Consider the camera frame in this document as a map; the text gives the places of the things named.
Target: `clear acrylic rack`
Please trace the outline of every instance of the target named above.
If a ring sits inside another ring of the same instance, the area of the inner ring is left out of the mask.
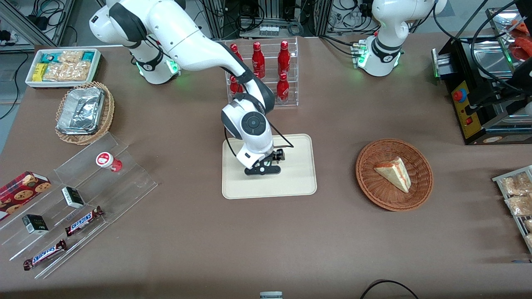
[[[10,261],[20,264],[20,271],[37,278],[46,278],[66,262],[102,230],[126,213],[133,205],[153,190],[157,183],[144,168],[139,166],[126,151],[127,145],[111,133],[85,147],[48,175],[52,187],[33,199],[24,209],[0,222],[0,247]],[[110,152],[122,161],[122,169],[111,172],[96,165],[96,156]],[[67,205],[61,189],[70,186],[79,191],[85,205],[75,209]],[[104,214],[74,235],[67,237],[65,228],[100,206]],[[31,235],[22,222],[26,214],[41,215],[49,232]],[[30,271],[23,270],[23,263],[64,239],[66,252],[38,264]]]
[[[266,76],[261,80],[273,91],[276,97],[277,82],[279,81],[279,74],[277,73],[277,56],[279,55],[281,41],[283,40],[288,41],[288,51],[290,52],[290,71],[287,74],[287,81],[290,85],[290,88],[288,90],[288,100],[286,104],[280,105],[276,103],[275,109],[299,105],[299,52],[297,38],[266,38],[259,40],[266,63]],[[224,41],[224,43],[227,46],[236,44],[238,46],[240,55],[244,59],[244,63],[250,68],[250,70],[253,70],[253,64],[251,62],[251,57],[253,56],[253,44],[250,43],[249,40]],[[229,85],[231,84],[229,76],[230,74],[226,72],[227,99],[230,103],[232,101],[232,97],[231,89],[229,88]]]

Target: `red cookie box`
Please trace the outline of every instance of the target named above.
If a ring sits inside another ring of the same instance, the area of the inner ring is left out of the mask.
[[[26,171],[0,188],[0,221],[50,186],[50,181],[46,177]]]

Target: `red button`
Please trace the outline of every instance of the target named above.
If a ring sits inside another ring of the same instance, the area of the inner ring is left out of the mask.
[[[453,100],[455,100],[457,102],[460,101],[463,97],[464,97],[464,94],[460,90],[455,91],[454,94],[453,94]]]

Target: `brown wicker basket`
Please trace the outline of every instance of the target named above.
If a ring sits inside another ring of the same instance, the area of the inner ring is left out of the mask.
[[[401,157],[412,186],[404,193],[373,167]],[[368,144],[356,159],[356,179],[371,201],[390,211],[409,211],[421,206],[432,192],[434,179],[429,162],[412,145],[399,139],[380,139]]]
[[[61,140],[65,142],[74,143],[78,145],[88,145],[100,139],[105,133],[107,133],[107,131],[109,131],[109,128],[111,127],[111,122],[113,121],[113,113],[114,113],[113,95],[109,92],[109,89],[107,89],[105,85],[99,82],[91,82],[91,83],[83,84],[80,86],[76,86],[73,89],[89,88],[89,87],[98,87],[105,91],[104,107],[102,111],[102,116],[100,118],[99,129],[94,135],[66,135],[66,134],[60,133],[57,129],[55,129],[55,132],[57,133],[59,138],[61,138]],[[65,94],[65,96],[63,97],[63,100],[59,104],[59,109],[57,109],[57,113],[55,113],[55,121],[59,121],[59,117],[61,116],[61,112],[63,111],[63,106],[67,98],[67,95],[68,93]]]

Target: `sandwich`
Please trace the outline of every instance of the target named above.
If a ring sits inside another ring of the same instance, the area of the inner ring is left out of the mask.
[[[375,165],[374,169],[394,184],[395,187],[399,188],[399,190],[408,193],[408,189],[412,183],[410,182],[410,177],[408,176],[403,160],[400,157],[389,162],[379,163]]]

